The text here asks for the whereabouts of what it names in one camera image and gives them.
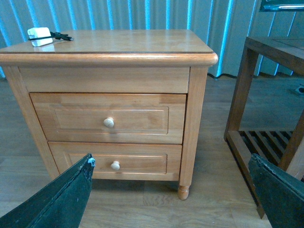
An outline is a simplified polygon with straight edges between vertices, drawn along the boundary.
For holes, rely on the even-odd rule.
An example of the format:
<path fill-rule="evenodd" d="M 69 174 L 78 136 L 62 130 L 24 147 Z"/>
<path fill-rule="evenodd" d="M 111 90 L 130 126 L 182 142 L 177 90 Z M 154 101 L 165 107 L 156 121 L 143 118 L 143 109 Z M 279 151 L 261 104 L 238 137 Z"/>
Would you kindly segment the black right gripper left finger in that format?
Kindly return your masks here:
<path fill-rule="evenodd" d="M 2 228 L 77 228 L 92 190 L 95 159 L 85 155 L 0 218 Z"/>

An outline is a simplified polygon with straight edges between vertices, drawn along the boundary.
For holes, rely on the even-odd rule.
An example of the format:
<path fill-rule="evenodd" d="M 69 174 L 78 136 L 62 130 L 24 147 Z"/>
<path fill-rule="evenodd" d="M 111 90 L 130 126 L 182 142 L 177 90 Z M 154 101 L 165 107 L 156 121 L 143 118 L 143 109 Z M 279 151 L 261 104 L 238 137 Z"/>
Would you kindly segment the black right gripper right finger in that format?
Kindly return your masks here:
<path fill-rule="evenodd" d="M 257 154 L 248 163 L 255 192 L 273 228 L 304 226 L 304 183 Z"/>

